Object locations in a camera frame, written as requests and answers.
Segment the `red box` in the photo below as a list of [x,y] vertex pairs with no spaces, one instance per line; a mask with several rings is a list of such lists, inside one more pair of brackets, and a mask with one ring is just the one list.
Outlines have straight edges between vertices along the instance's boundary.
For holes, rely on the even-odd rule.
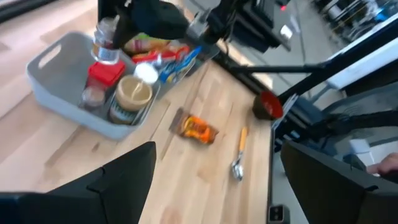
[[86,86],[97,86],[105,91],[107,98],[114,89],[126,69],[123,61],[119,61],[115,65],[104,65],[95,62],[88,68],[88,78]]

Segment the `orange handle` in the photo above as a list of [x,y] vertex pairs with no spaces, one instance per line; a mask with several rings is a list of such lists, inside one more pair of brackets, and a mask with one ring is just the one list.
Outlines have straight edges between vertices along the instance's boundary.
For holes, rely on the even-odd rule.
[[246,143],[246,136],[248,135],[248,128],[244,127],[241,131],[241,140],[239,142],[239,152],[243,152]]

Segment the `person's hand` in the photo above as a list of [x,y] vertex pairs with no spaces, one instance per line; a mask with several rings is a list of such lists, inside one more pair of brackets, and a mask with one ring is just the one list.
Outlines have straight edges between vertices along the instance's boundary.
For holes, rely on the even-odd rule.
[[370,174],[384,175],[390,171],[398,171],[398,152],[390,153],[380,163],[373,164],[366,168]]

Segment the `orange candy wrapper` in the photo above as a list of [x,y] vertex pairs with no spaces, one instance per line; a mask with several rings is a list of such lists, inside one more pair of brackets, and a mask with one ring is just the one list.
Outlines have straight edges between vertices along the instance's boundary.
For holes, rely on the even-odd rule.
[[216,128],[182,108],[177,110],[169,130],[182,137],[195,138],[203,144],[213,143],[218,134]]

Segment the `butcher block countertop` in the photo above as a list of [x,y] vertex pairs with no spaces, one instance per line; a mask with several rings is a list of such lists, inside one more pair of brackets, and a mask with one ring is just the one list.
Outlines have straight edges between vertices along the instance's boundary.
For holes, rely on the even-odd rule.
[[[26,63],[66,32],[92,33],[95,23],[95,0],[64,0],[0,24],[0,191],[48,192],[154,141],[157,163],[140,223],[265,223],[270,122],[252,117],[254,95],[214,62],[156,101],[147,121],[123,141],[35,102]],[[230,54],[249,63],[236,49]],[[212,145],[169,132],[180,107],[220,131]],[[237,182],[231,163],[245,125],[244,179]]]

